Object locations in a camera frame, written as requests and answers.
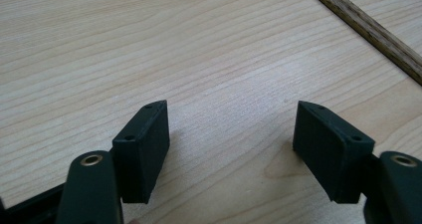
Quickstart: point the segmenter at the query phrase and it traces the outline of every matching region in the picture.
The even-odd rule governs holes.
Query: oak strip
[[[422,58],[350,0],[319,0],[422,86]]]

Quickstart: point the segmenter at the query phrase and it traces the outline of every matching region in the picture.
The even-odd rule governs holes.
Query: wooden surface
[[[391,62],[422,86],[422,57],[350,0],[319,0]]]
[[[422,54],[422,0],[351,0]],[[171,146],[141,223],[363,223],[292,152],[298,100],[422,158],[422,89],[317,0],[0,0],[0,195],[168,100]]]

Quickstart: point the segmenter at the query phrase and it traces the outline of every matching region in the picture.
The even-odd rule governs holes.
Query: black clamp jaw
[[[170,144],[167,102],[142,107],[112,141],[71,164],[65,184],[9,209],[0,223],[123,223],[124,203],[148,203]]]
[[[372,154],[375,141],[320,105],[299,102],[294,151],[336,203],[366,197],[366,223],[422,223],[422,162],[386,151]]]

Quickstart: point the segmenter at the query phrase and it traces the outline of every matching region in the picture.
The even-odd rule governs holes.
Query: screw hole
[[[128,135],[124,139],[126,139],[127,141],[133,141],[134,140],[134,136],[133,135]]]
[[[362,138],[359,136],[352,136],[351,139],[356,140],[356,141],[362,141]]]
[[[101,155],[95,154],[90,155],[82,159],[81,165],[82,166],[92,166],[96,165],[97,163],[101,162],[103,160],[103,157]]]
[[[418,165],[414,160],[402,155],[394,155],[391,159],[402,166],[415,167]]]

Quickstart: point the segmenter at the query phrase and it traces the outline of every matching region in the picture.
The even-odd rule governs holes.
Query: metal rivet
[[[84,157],[84,159],[81,160],[82,166],[92,166],[96,165],[97,163],[101,162],[103,160],[103,157],[98,154],[90,155]]]
[[[415,160],[407,157],[407,156],[403,156],[403,155],[392,155],[391,159],[393,161],[395,161],[396,163],[403,165],[403,166],[407,166],[407,167],[415,167],[418,165],[417,162],[415,162]]]

